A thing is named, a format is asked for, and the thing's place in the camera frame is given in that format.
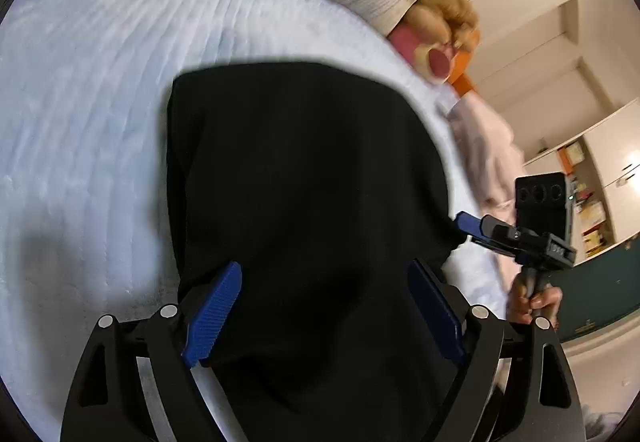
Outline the person right hand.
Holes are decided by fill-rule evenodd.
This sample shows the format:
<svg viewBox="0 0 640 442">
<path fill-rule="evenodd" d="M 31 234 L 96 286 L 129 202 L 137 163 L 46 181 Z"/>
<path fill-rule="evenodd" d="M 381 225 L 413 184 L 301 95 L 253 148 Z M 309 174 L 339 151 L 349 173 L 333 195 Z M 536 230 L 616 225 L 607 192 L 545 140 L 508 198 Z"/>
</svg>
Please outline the person right hand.
<svg viewBox="0 0 640 442">
<path fill-rule="evenodd" d="M 506 320 L 510 323 L 530 324 L 538 313 L 558 328 L 558 313 L 563 299 L 562 289 L 548 284 L 542 292 L 529 297 L 526 281 L 521 275 L 514 278 L 506 303 Z"/>
</svg>

